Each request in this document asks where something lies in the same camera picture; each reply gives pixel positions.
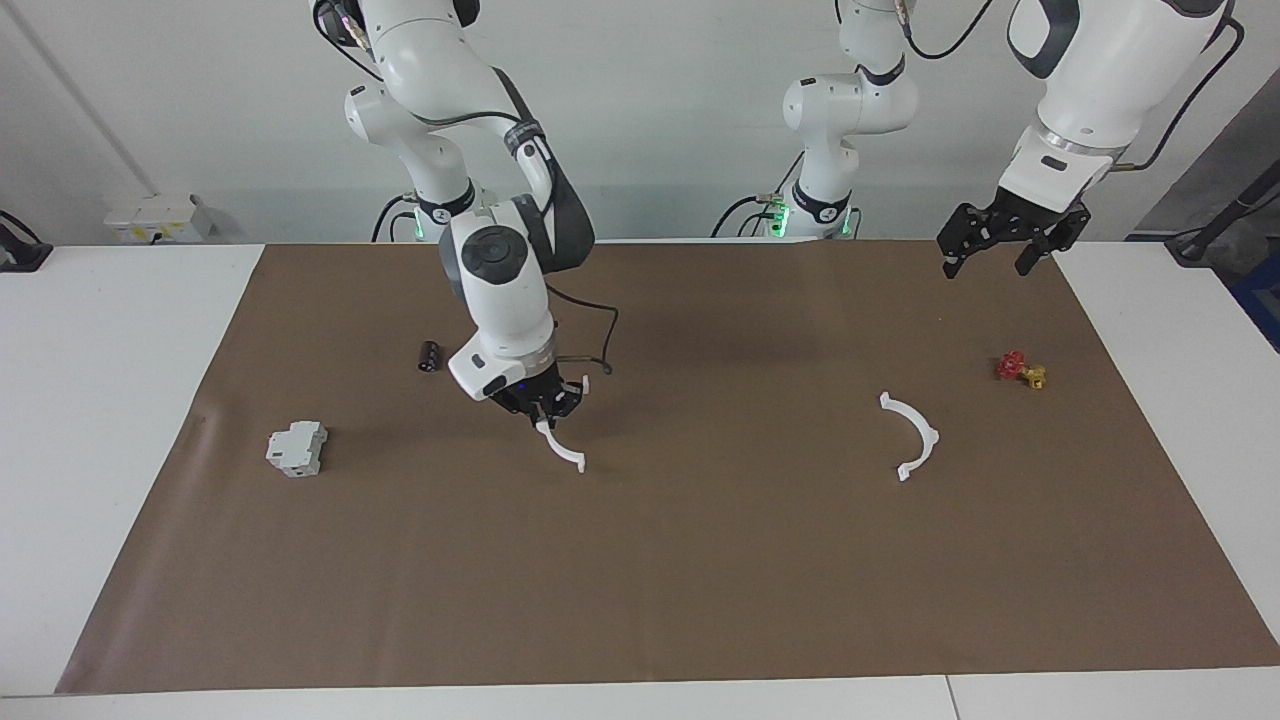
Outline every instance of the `white robotic arm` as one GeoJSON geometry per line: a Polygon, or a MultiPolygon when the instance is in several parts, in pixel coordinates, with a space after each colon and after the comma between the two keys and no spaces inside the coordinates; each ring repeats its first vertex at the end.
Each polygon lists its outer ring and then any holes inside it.
{"type": "Polygon", "coordinates": [[[511,79],[467,45],[477,0],[308,0],[330,41],[360,47],[384,85],[347,99],[357,135],[394,151],[410,170],[420,219],[440,227],[440,258],[477,332],[449,361],[462,389],[554,428],[584,388],[556,363],[543,275],[581,265],[591,222],[511,79]],[[472,124],[503,138],[531,192],[477,206],[461,151],[434,131],[472,124]]]}
{"type": "Polygon", "coordinates": [[[783,100],[787,126],[805,143],[800,178],[786,191],[787,236],[837,233],[859,165],[849,138],[904,129],[920,104],[906,74],[906,41],[895,1],[840,0],[840,42],[854,72],[796,81],[783,100]]]}
{"type": "Polygon", "coordinates": [[[961,205],[938,236],[947,277],[1000,242],[1029,242],[1028,274],[1068,250],[1091,215],[1082,195],[1112,172],[1230,18],[1230,0],[1019,0],[1009,24],[1018,60],[1044,79],[996,200],[961,205]]]}

